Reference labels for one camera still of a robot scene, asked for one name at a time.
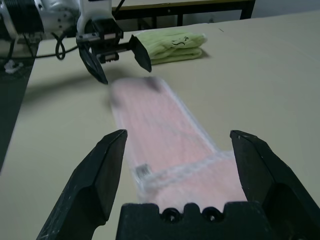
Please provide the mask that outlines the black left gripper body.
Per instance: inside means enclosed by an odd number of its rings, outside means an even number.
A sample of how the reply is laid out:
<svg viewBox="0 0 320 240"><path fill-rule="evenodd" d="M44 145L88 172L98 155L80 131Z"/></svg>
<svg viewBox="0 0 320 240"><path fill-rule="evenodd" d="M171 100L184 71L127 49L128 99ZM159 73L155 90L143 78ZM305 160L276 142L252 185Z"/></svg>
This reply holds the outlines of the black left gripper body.
<svg viewBox="0 0 320 240"><path fill-rule="evenodd" d="M84 33L76 34L76 44L86 46L101 64L119 59L119 53L130 51L129 42L121 43L123 30L114 19L90 20Z"/></svg>

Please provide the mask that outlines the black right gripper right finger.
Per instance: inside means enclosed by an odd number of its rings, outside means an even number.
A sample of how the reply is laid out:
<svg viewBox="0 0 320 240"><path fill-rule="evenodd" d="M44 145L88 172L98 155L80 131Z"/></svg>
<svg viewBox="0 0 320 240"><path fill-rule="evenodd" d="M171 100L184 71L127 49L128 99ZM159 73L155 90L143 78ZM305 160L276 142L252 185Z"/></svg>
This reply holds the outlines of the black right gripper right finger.
<svg viewBox="0 0 320 240"><path fill-rule="evenodd" d="M237 171L248 201L260 203L279 240L318 240L320 208L292 169L255 135L230 132Z"/></svg>

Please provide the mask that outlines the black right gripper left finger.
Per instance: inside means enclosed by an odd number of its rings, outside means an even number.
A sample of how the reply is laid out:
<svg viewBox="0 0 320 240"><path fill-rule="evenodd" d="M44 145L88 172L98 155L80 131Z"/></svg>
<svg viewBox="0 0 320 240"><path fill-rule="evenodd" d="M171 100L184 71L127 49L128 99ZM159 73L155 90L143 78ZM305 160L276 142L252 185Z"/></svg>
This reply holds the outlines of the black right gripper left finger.
<svg viewBox="0 0 320 240"><path fill-rule="evenodd" d="M39 240L90 240L109 220L119 186L128 132L104 136L71 174L37 236Z"/></svg>

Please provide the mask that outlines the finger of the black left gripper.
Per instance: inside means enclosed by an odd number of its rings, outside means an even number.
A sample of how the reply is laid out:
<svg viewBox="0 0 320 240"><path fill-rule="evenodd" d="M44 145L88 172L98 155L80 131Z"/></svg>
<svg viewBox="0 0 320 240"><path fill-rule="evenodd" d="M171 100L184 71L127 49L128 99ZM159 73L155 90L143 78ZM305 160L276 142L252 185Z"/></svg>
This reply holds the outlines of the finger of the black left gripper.
<svg viewBox="0 0 320 240"><path fill-rule="evenodd" d="M139 66L150 73L152 71L152 63L148 51L136 36L131 36L128 42L128 48L133 52L134 58Z"/></svg>
<svg viewBox="0 0 320 240"><path fill-rule="evenodd" d="M97 57L86 46L79 46L79 56L87 71L100 83L107 85L108 80Z"/></svg>

